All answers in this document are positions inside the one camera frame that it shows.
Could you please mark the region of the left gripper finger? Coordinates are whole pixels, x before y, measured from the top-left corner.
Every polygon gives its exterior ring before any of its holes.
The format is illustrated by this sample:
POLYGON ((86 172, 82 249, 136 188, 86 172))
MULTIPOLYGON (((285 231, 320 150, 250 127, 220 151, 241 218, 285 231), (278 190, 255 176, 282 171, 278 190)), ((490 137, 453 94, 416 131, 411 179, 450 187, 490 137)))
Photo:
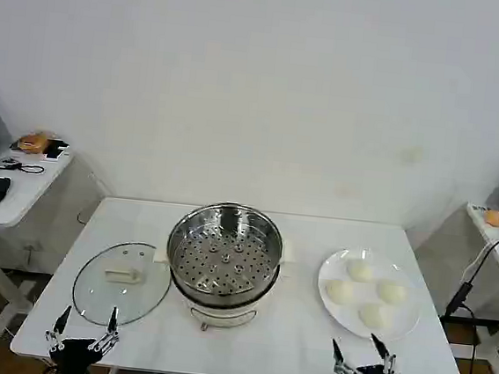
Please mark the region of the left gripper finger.
POLYGON ((51 330, 47 330, 45 333, 45 338, 50 352, 56 352, 57 350, 61 351, 64 349, 62 334, 64 332, 64 328, 67 326, 71 307, 72 306, 68 306, 65 308, 63 314, 56 319, 56 322, 53 324, 53 328, 51 330))
POLYGON ((89 351, 94 351, 96 353, 106 355, 117 344, 120 337, 117 331, 118 310, 119 309, 117 307, 114 307, 112 309, 111 318, 109 318, 106 332, 102 337, 98 338, 96 341, 88 345, 87 349, 89 351))

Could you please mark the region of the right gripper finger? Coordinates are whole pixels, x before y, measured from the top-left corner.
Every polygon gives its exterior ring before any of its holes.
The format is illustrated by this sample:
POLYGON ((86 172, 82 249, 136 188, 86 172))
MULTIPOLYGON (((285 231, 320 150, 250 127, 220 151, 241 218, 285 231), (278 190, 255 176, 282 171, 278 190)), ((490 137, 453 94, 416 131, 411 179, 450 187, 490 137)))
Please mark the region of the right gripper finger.
POLYGON ((334 353, 334 373, 335 374, 363 374, 356 367, 347 363, 341 353, 340 346, 336 339, 332 339, 334 353))
POLYGON ((371 334, 371 339, 377 352, 383 361, 382 371, 384 374, 396 374, 396 355, 390 354, 387 346, 375 335, 371 334))

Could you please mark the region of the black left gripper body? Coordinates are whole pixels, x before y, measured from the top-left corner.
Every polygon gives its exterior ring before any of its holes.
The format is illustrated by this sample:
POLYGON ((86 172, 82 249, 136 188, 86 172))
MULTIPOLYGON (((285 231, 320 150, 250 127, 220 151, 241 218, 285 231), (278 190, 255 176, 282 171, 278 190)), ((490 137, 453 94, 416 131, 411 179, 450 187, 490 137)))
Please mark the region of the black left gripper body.
POLYGON ((65 339, 49 352, 55 366, 54 374, 90 374, 91 365, 98 363, 103 354, 95 347, 94 339, 65 339))

